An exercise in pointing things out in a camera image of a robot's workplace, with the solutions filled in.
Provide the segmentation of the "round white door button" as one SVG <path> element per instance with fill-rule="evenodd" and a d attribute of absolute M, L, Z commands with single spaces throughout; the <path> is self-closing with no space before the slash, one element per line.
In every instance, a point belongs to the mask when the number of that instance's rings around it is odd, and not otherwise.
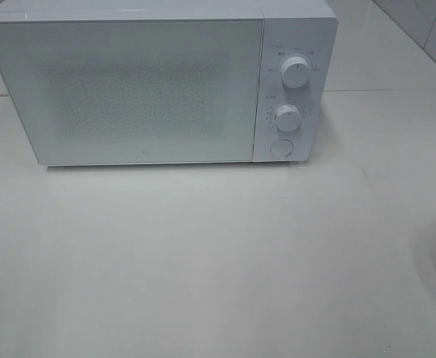
<path fill-rule="evenodd" d="M 276 157 L 289 157 L 293 152 L 293 143 L 288 139 L 277 139 L 271 144 L 270 152 Z"/>

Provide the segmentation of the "white microwave door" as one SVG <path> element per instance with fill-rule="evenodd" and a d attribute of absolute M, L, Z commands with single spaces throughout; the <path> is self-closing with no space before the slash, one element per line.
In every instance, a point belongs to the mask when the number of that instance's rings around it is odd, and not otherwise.
<path fill-rule="evenodd" d="M 0 73 L 39 163 L 252 158 L 263 22 L 0 23 Z"/>

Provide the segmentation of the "lower white timer knob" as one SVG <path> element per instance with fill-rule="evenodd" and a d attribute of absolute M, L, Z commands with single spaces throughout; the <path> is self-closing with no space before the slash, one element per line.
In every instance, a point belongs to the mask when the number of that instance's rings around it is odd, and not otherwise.
<path fill-rule="evenodd" d="M 285 104 L 278 107 L 272 115 L 273 123 L 281 132 L 294 132 L 300 128 L 302 114 L 297 106 Z"/>

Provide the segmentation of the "upper white power knob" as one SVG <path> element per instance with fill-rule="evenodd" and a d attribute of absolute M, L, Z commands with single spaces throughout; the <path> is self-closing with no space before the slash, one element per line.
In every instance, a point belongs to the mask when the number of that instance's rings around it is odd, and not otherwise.
<path fill-rule="evenodd" d="M 293 54 L 279 66 L 282 83 L 290 89 L 306 85 L 311 77 L 311 62 L 303 54 Z"/>

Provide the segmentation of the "white microwave oven body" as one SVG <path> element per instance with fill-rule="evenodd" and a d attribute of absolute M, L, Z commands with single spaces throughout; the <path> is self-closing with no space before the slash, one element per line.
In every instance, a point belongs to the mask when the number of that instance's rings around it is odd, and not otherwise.
<path fill-rule="evenodd" d="M 33 22 L 191 22 L 259 19 L 263 22 L 252 158 L 239 162 L 301 162 L 309 158 L 338 20 L 324 1 L 4 1 L 0 23 Z M 311 62 L 309 82 L 298 89 L 281 81 L 279 66 L 293 54 Z M 302 114 L 300 128 L 281 132 L 274 111 L 285 104 Z M 276 157 L 277 139 L 293 143 L 289 157 Z M 175 164 L 175 163 L 134 163 Z"/>

